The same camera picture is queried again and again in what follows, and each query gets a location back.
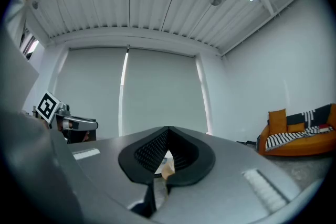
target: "sofa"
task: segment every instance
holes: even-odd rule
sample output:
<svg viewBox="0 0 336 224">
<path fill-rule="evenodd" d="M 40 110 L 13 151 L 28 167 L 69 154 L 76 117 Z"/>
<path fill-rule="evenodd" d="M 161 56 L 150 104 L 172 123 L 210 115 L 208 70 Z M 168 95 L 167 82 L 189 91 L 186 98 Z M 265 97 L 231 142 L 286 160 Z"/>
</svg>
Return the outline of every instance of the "sofa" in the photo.
<svg viewBox="0 0 336 224">
<path fill-rule="evenodd" d="M 314 118 L 310 120 L 311 126 L 326 124 L 328 121 L 329 114 L 331 113 L 331 104 L 322 106 L 315 109 Z M 291 116 L 287 116 L 287 124 L 298 124 L 303 123 L 305 127 L 308 126 L 307 117 L 305 118 L 304 113 L 299 113 Z M 260 136 L 257 139 L 257 149 L 261 155 L 274 155 L 274 156 L 305 156 L 314 155 L 333 151 L 336 149 L 336 131 L 330 131 L 326 134 L 315 134 L 311 137 L 303 137 L 296 139 L 288 144 L 282 145 L 281 147 L 274 148 L 272 150 L 266 151 L 266 141 L 267 137 L 270 135 L 269 121 Z"/>
</svg>

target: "window shade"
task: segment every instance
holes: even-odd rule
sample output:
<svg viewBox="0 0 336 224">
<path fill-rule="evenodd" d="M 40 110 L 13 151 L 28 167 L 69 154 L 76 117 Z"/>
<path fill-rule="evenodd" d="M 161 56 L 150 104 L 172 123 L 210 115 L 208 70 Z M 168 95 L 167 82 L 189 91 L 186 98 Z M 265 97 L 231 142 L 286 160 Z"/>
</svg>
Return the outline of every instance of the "window shade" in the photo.
<svg viewBox="0 0 336 224">
<path fill-rule="evenodd" d="M 164 125 L 207 132 L 195 59 L 130 49 L 122 118 L 124 135 Z"/>
<path fill-rule="evenodd" d="M 118 105 L 126 49 L 71 50 L 58 76 L 55 96 L 71 114 L 96 119 L 97 139 L 118 137 Z"/>
</svg>

